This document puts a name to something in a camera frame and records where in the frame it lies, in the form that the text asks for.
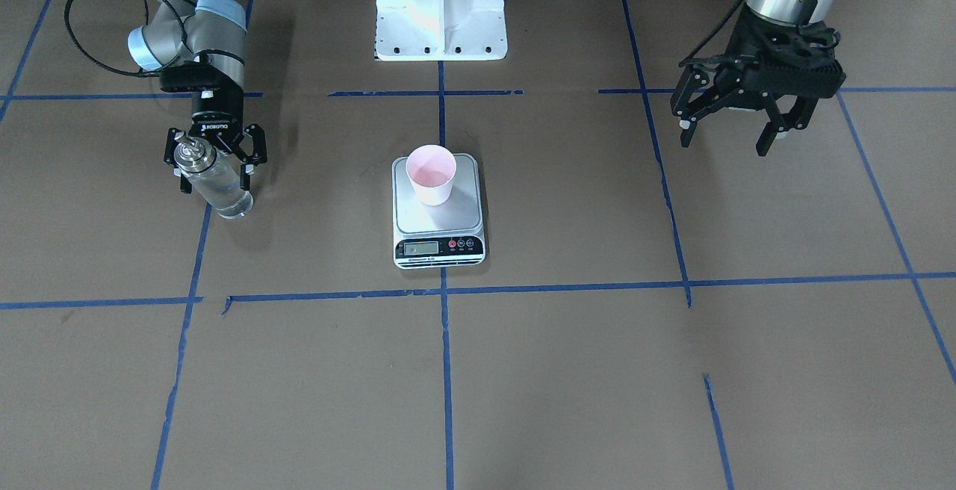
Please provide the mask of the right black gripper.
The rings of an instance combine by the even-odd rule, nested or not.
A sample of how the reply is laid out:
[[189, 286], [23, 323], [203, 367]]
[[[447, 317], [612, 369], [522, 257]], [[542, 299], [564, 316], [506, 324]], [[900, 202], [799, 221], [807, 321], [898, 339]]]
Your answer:
[[[181, 193], [191, 194], [192, 176], [196, 172], [196, 140], [201, 138], [215, 149], [232, 149], [240, 162], [240, 187], [250, 190], [252, 174], [260, 164], [267, 163], [265, 129], [260, 125], [243, 128], [243, 89], [241, 86], [201, 90], [192, 95], [192, 125], [190, 136], [184, 130], [170, 128], [165, 140], [164, 163], [174, 169], [179, 178]], [[252, 141], [252, 150], [246, 152], [243, 140]]]

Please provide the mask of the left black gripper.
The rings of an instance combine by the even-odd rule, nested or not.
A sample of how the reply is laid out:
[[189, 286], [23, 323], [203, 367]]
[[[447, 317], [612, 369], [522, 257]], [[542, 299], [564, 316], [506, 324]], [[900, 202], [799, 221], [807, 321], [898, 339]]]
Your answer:
[[[690, 146], [700, 120], [724, 108], [764, 109], [769, 118], [755, 145], [766, 157], [778, 135], [805, 129], [819, 99], [836, 95], [846, 74], [837, 60], [840, 34], [823, 21], [780, 24], [744, 9], [732, 31], [726, 60], [714, 70], [700, 63], [683, 66], [670, 96], [679, 119], [680, 146]], [[797, 96], [781, 113], [780, 96]]]

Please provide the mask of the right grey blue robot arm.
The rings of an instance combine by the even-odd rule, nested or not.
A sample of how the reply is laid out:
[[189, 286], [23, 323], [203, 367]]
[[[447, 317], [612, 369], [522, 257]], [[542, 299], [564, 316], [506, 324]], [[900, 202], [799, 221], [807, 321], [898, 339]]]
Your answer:
[[191, 96], [188, 135], [236, 157], [239, 185], [249, 190], [267, 146], [260, 126], [243, 123], [246, 11], [235, 0], [157, 1], [156, 13], [127, 37], [139, 67], [134, 77], [155, 77], [164, 93]]

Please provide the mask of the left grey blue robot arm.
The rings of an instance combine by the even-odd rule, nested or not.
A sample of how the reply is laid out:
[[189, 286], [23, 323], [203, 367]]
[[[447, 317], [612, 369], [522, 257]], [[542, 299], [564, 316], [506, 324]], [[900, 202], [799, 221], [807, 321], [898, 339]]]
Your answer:
[[756, 143], [767, 155], [775, 139], [806, 128], [817, 102], [836, 95], [846, 75], [837, 60], [841, 36], [826, 25], [834, 0], [736, 0], [726, 50], [703, 58], [693, 49], [670, 99], [687, 147], [699, 122], [726, 108], [762, 111]]

